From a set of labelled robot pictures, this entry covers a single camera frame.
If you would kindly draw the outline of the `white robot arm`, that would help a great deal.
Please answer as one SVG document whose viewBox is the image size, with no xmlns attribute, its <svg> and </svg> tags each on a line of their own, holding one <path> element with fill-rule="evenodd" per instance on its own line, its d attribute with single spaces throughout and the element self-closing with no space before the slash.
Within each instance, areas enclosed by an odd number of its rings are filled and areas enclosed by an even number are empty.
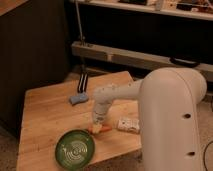
<svg viewBox="0 0 213 171">
<path fill-rule="evenodd" d="M 136 100 L 145 171 L 204 171 L 197 104 L 206 91 L 199 71 L 174 67 L 123 86 L 99 87 L 93 93 L 92 131 L 101 130 L 115 99 Z"/>
</svg>

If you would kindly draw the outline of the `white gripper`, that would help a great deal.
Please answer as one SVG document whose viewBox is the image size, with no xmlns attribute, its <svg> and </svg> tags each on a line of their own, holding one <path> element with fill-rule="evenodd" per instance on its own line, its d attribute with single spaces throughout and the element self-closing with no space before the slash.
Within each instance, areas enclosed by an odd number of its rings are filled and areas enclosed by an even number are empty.
<svg viewBox="0 0 213 171">
<path fill-rule="evenodd" d="M 101 131 L 102 125 L 104 121 L 106 120 L 106 116 L 108 113 L 109 108 L 111 107 L 111 102 L 104 102 L 99 103 L 95 102 L 93 111 L 92 111 L 92 121 L 94 124 L 92 124 L 89 127 L 89 131 L 92 134 L 98 134 Z"/>
</svg>

